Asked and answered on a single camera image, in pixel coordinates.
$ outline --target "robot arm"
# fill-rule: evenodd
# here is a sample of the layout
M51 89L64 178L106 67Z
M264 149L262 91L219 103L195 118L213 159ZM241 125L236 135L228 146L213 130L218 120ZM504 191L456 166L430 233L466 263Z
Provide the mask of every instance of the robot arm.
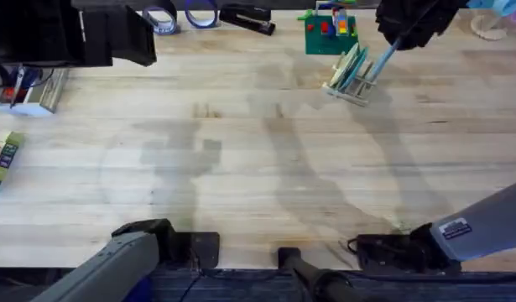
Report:
M45 290L32 302L121 302L142 279L166 263L186 268L200 258L202 268L218 263L216 232L176 232L166 219L129 223L80 267Z
M360 267L372 273L458 273L461 262L516 247L516 184L409 235L358 235Z

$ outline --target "wooden tabletop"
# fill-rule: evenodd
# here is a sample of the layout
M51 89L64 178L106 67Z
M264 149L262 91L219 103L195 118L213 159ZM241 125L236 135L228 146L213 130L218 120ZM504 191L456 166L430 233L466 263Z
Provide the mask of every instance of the wooden tabletop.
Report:
M355 14L378 57L374 11ZM219 232L222 268L273 268L281 246L356 268L339 240L408 232L516 181L516 35L486 42L457 18L396 54L361 108L321 92L337 56L305 55L298 15L274 12L268 37L180 14L156 64L73 70L53 117L0 114L27 138L0 188L0 266L77 266L122 224L169 218ZM516 249L465 267L516 270Z

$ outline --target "black stapler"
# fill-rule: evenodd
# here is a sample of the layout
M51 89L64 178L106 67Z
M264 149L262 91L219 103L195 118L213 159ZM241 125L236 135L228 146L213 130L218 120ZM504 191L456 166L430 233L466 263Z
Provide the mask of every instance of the black stapler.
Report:
M273 34L276 28L276 25L270 22L270 9L251 4L224 4L221 7L219 19L266 35Z

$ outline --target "cable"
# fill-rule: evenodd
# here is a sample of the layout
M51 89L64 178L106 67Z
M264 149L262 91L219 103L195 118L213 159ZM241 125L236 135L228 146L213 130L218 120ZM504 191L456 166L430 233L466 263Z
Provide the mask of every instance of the cable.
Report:
M55 69L53 68L53 69L50 71L49 75L45 78L45 80L42 80L42 81L40 81L40 82L39 82L39 83L37 83L37 84L32 84L32 85L30 86L30 88L32 88L32 87L37 87L37 86L40 86L40 85L43 85L46 81L48 81L51 77L53 77L53 74L54 74L54 73L55 73Z
M181 295L180 302L183 302L185 300L185 297L190 292L190 290L194 287L194 285L200 280L201 274L198 274L198 277L194 278L192 282L190 282L189 287L185 290L185 292Z

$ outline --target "blue tape roll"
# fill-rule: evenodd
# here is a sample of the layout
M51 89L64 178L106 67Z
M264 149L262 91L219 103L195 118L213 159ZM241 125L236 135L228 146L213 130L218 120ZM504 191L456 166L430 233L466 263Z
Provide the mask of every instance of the blue tape roll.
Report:
M195 16L190 13L190 5L194 1L202 1L204 3L207 3L211 6L213 9L213 13L215 16L213 19L198 19ZM192 24L192 26L196 27L197 29L210 29L216 26L216 22L218 21L218 5L216 5L215 0L185 0L185 16L187 17L187 20L189 20L189 23Z
M168 35L175 34L179 30L177 25L177 11L175 10L175 6L172 2L166 2L166 8L162 7L147 7L142 11L142 18L146 19L153 27L154 33L158 35ZM166 13L171 20L170 21L159 21L149 12L164 12Z

